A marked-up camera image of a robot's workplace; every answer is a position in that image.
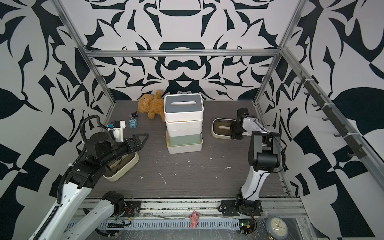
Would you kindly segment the cream dark-lid tissue box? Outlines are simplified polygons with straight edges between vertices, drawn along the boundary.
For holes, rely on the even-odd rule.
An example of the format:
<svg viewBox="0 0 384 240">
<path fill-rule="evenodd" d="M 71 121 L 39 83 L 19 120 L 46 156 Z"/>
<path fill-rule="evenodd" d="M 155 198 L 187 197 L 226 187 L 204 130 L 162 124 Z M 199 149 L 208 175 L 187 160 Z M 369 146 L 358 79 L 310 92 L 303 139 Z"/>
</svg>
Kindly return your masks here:
<svg viewBox="0 0 384 240">
<path fill-rule="evenodd" d="M 214 138 L 231 140 L 231 124 L 236 120 L 216 118 L 213 120 L 211 134 Z"/>
<path fill-rule="evenodd" d="M 103 177 L 110 182 L 116 182 L 131 170 L 138 163 L 139 159 L 138 153 L 124 155 L 121 159 L 112 161 L 106 166 L 106 172 Z"/>
</svg>

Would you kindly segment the green tissue box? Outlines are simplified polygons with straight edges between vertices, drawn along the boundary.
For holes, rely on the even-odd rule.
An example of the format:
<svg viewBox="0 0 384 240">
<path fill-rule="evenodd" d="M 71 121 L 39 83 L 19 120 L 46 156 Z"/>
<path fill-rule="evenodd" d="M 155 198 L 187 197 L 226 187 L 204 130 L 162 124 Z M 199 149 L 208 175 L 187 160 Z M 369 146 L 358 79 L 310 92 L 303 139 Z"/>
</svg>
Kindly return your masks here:
<svg viewBox="0 0 384 240">
<path fill-rule="evenodd" d="M 168 145 L 170 147 L 196 145 L 196 144 L 200 144 L 201 142 L 202 142 L 201 134 L 168 137 Z"/>
</svg>

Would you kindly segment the white bamboo tissue box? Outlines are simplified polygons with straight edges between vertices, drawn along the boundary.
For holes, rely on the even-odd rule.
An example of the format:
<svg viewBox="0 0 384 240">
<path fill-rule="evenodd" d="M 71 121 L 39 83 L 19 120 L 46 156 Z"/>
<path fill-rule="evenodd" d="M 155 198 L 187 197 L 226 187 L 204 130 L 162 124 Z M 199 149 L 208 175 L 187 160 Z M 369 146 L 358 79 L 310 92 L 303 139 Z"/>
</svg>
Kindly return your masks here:
<svg viewBox="0 0 384 240">
<path fill-rule="evenodd" d="M 170 131 L 197 129 L 202 127 L 203 119 L 195 121 L 168 122 L 166 121 L 167 129 Z"/>
<path fill-rule="evenodd" d="M 202 150 L 202 146 L 203 146 L 203 139 L 202 139 L 202 142 L 200 144 L 196 144 L 196 145 L 170 147 L 168 145 L 168 138 L 167 138 L 167 148 L 168 148 L 168 151 L 170 154 L 199 152 Z"/>
<path fill-rule="evenodd" d="M 199 126 L 198 128 L 188 128 L 183 130 L 167 130 L 169 137 L 182 137 L 182 136 L 189 136 L 189 135 L 199 135 L 202 132 L 202 127 Z"/>
</svg>

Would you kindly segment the grey lid white tissue box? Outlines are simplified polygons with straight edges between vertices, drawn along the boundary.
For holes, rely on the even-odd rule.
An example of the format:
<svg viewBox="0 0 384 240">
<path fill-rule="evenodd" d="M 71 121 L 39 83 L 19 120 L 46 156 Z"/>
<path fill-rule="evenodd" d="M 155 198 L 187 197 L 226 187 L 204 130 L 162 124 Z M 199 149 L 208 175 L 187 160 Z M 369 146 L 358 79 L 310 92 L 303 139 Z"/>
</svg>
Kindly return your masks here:
<svg viewBox="0 0 384 240">
<path fill-rule="evenodd" d="M 204 103 L 200 94 L 167 95 L 164 101 L 164 113 L 167 122 L 203 119 Z"/>
</svg>

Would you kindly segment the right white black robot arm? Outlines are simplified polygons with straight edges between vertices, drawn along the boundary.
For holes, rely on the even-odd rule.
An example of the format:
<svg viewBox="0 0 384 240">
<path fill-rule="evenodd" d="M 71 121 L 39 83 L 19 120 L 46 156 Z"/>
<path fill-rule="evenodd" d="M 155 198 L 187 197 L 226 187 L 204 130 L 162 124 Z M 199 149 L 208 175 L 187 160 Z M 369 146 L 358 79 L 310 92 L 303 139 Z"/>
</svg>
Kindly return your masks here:
<svg viewBox="0 0 384 240">
<path fill-rule="evenodd" d="M 230 125 L 231 140 L 251 137 L 248 162 L 250 171 L 240 189 L 237 206 L 246 206 L 259 200 L 260 191 L 267 177 L 281 164 L 281 136 L 270 132 L 247 108 L 237 110 L 237 119 Z"/>
</svg>

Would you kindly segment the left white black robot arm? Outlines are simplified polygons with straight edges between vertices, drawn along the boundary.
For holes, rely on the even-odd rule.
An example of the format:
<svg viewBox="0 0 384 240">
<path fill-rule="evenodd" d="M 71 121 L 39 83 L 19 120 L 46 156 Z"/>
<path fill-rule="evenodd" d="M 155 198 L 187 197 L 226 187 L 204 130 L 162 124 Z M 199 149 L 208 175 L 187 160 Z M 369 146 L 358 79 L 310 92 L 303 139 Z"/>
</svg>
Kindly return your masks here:
<svg viewBox="0 0 384 240">
<path fill-rule="evenodd" d="M 31 235 L 32 240 L 85 240 L 104 220 L 111 216 L 119 220 L 126 212 L 124 196 L 109 191 L 76 225 L 67 228 L 107 166 L 143 149 L 150 137 L 133 134 L 124 138 L 123 131 L 115 125 L 103 125 L 97 115 L 83 119 L 79 130 L 84 147 L 61 178 L 56 203 Z"/>
</svg>

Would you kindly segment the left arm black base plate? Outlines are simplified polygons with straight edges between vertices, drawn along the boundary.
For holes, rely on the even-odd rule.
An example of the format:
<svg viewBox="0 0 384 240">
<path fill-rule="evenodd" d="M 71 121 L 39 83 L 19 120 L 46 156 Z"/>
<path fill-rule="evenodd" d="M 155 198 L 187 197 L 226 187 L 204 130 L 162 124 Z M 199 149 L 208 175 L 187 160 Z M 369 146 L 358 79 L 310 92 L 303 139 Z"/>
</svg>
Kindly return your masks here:
<svg viewBox="0 0 384 240">
<path fill-rule="evenodd" d="M 120 217 L 131 218 L 136 214 L 139 214 L 141 211 L 141 201 L 125 201 L 123 212 Z"/>
</svg>

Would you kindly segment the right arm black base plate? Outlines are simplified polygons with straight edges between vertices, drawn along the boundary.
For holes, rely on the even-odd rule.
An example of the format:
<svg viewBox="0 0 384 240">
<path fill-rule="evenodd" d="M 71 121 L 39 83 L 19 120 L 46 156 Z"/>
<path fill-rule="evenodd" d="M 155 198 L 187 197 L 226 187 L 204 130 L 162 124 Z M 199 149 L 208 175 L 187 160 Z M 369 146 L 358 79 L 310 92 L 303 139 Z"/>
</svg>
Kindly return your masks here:
<svg viewBox="0 0 384 240">
<path fill-rule="evenodd" d="M 224 217 L 260 217 L 263 209 L 260 201 L 222 200 L 218 211 L 222 213 Z"/>
</svg>

